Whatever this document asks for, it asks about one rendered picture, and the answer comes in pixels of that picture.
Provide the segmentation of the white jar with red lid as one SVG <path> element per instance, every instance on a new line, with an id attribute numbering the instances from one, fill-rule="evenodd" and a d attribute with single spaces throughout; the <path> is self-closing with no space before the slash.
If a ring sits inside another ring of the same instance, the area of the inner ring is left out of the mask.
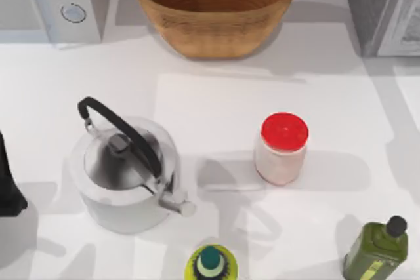
<path id="1" fill-rule="evenodd" d="M 309 128 L 299 116 L 288 112 L 268 116 L 255 142 L 253 157 L 258 174 L 275 186 L 296 180 L 303 167 L 308 138 Z"/>

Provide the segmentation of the brown woven basket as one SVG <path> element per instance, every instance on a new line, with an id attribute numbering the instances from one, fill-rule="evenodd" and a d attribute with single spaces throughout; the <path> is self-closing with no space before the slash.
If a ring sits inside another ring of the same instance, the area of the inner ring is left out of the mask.
<path id="1" fill-rule="evenodd" d="M 292 0 L 138 0 L 179 54 L 233 59 L 251 54 L 272 34 Z"/>

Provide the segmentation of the yellow-green bottle with teal cap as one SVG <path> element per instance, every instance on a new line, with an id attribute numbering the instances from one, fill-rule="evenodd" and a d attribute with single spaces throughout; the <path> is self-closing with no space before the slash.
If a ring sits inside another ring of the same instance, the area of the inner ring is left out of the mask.
<path id="1" fill-rule="evenodd" d="M 226 247 L 204 245 L 188 259 L 184 280 L 238 280 L 238 264 Z"/>

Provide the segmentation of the small microwave knob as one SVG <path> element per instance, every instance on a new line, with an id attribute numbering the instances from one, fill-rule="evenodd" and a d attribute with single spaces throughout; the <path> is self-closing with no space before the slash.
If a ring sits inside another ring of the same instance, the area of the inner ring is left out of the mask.
<path id="1" fill-rule="evenodd" d="M 75 3 L 63 5 L 60 9 L 60 13 L 66 21 L 73 24 L 82 23 L 87 17 L 85 9 Z"/>

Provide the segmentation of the pale microwave oven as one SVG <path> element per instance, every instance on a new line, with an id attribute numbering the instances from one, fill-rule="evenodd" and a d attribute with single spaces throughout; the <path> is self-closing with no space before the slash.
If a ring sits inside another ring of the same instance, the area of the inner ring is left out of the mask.
<path id="1" fill-rule="evenodd" d="M 0 0 L 0 43 L 99 43 L 110 0 Z M 75 3 L 86 19 L 66 21 L 60 9 Z"/>

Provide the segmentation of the olive green bottle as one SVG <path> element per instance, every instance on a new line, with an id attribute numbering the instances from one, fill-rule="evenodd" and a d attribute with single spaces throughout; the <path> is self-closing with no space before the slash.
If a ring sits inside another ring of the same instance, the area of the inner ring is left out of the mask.
<path id="1" fill-rule="evenodd" d="M 364 224 L 344 257 L 345 280 L 387 280 L 408 257 L 407 227 L 401 216 Z"/>

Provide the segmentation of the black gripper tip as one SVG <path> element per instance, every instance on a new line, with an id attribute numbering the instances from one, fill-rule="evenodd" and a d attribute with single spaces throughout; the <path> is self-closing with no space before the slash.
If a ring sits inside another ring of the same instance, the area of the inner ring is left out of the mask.
<path id="1" fill-rule="evenodd" d="M 3 134 L 0 132 L 0 217 L 17 217 L 27 207 L 28 202 L 12 176 Z"/>

